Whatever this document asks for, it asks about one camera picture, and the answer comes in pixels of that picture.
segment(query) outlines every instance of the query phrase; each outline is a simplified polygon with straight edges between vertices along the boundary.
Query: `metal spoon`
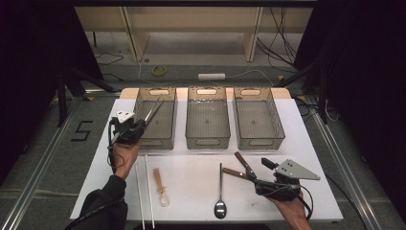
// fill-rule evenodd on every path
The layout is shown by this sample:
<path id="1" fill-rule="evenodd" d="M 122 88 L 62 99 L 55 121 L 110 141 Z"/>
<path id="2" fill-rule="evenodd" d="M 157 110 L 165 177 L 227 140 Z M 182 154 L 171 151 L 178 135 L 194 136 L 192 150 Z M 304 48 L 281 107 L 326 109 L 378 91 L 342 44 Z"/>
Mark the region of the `metal spoon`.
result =
<path id="1" fill-rule="evenodd" d="M 224 219 L 227 214 L 227 207 L 224 201 L 221 199 L 221 194 L 223 190 L 223 170 L 222 170 L 222 163 L 220 163 L 220 199 L 215 204 L 214 207 L 214 215 L 218 219 Z"/>

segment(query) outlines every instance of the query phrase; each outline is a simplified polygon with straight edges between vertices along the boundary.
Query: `clear plastic bin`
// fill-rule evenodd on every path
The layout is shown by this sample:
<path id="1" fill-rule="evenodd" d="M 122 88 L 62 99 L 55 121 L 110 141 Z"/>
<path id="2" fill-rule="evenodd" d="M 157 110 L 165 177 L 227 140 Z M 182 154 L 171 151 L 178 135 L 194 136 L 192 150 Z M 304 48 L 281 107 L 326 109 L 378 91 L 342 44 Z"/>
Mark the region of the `clear plastic bin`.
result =
<path id="1" fill-rule="evenodd" d="M 225 87 L 190 87 L 186 122 L 188 149 L 227 149 L 230 124 Z"/>
<path id="2" fill-rule="evenodd" d="M 277 150 L 284 139 L 271 88 L 234 89 L 234 112 L 240 150 Z"/>
<path id="3" fill-rule="evenodd" d="M 172 150 L 176 121 L 176 88 L 140 88 L 134 108 L 136 120 L 145 118 L 157 100 L 163 101 L 141 140 L 144 150 Z"/>

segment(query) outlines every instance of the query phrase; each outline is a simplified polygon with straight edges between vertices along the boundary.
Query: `white table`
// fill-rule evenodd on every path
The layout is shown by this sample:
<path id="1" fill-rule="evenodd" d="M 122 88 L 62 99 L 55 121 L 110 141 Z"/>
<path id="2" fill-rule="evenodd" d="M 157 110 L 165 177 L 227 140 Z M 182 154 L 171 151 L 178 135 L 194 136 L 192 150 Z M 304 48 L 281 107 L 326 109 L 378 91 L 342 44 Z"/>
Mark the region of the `white table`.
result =
<path id="1" fill-rule="evenodd" d="M 266 157 L 275 163 L 292 159 L 312 172 L 321 180 L 301 180 L 313 196 L 312 220 L 339 221 L 343 216 L 328 186 L 319 159 L 312 147 L 299 110 L 292 99 L 276 99 L 276 106 L 282 121 L 285 139 L 278 150 L 238 150 L 232 99 L 228 97 L 231 137 L 228 149 L 190 150 L 187 149 L 186 111 L 187 100 L 178 98 L 175 141 L 173 150 L 141 150 L 137 166 L 140 177 L 141 199 L 144 219 L 151 220 L 147 173 L 151 190 L 153 218 L 155 222 L 266 222 L 283 220 L 278 209 L 263 196 L 255 194 L 254 185 L 246 180 L 224 173 L 223 200 L 227 205 L 226 218 L 214 216 L 214 205 L 219 196 L 219 163 L 223 167 L 244 172 L 234 156 L 239 151 L 259 178 L 273 180 L 272 171 L 262 166 L 260 159 Z M 135 100 L 118 99 L 106 120 L 95 158 L 83 183 L 71 219 L 79 216 L 85 197 L 93 190 L 100 189 L 112 173 L 107 164 L 108 121 L 116 110 L 132 111 Z M 146 155 L 149 171 L 146 170 Z M 161 207 L 153 169 L 159 168 L 163 184 L 170 199 L 169 207 Z M 141 220 L 141 209 L 135 170 L 132 169 L 127 181 L 125 201 L 128 204 L 128 220 Z M 304 191 L 304 200 L 310 204 L 309 195 Z"/>

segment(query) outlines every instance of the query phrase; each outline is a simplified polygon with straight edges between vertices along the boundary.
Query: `human hand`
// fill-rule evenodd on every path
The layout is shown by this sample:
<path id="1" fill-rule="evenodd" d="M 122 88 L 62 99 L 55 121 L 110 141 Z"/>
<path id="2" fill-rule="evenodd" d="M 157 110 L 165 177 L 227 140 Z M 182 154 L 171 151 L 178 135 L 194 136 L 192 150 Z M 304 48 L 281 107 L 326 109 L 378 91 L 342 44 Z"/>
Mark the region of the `human hand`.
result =
<path id="1" fill-rule="evenodd" d="M 284 219 L 293 229 L 311 229 L 305 217 L 305 206 L 299 199 L 295 198 L 292 201 L 278 201 L 269 197 L 267 197 L 267 199 L 277 206 Z"/>
<path id="2" fill-rule="evenodd" d="M 124 145 L 115 143 L 113 145 L 113 157 L 116 167 L 115 175 L 126 180 L 132 166 L 138 157 L 138 151 L 141 147 L 141 140 L 135 145 Z"/>

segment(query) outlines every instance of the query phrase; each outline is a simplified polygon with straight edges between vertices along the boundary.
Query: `triangular gray object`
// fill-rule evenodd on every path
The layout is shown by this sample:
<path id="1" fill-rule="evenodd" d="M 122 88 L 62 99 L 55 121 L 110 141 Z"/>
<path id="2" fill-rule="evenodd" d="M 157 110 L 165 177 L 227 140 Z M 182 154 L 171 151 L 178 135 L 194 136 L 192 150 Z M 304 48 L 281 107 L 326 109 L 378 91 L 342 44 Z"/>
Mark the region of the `triangular gray object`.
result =
<path id="1" fill-rule="evenodd" d="M 281 163 L 275 169 L 275 172 L 294 179 L 320 180 L 319 175 L 309 171 L 305 167 L 290 159 L 287 159 L 283 163 Z"/>

